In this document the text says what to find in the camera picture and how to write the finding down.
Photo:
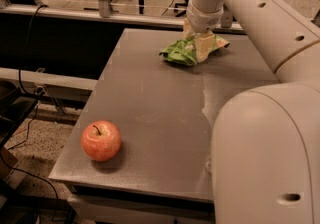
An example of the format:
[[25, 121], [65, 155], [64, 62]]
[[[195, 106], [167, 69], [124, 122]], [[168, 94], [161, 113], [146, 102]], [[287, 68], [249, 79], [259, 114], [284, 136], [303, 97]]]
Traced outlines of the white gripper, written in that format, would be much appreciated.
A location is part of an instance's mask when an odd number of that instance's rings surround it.
[[215, 35], [209, 31], [213, 30], [221, 20], [223, 9], [213, 13], [200, 11], [192, 0], [189, 0], [186, 17], [183, 24], [182, 38], [194, 37], [197, 62], [203, 62], [212, 51]]

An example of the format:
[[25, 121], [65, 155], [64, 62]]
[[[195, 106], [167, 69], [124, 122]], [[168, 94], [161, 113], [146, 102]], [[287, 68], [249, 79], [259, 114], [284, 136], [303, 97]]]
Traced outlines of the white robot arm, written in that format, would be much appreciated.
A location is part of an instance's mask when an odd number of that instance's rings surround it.
[[219, 111], [212, 132], [217, 224], [320, 224], [320, 30], [282, 0], [190, 0], [197, 32], [229, 9], [277, 79]]

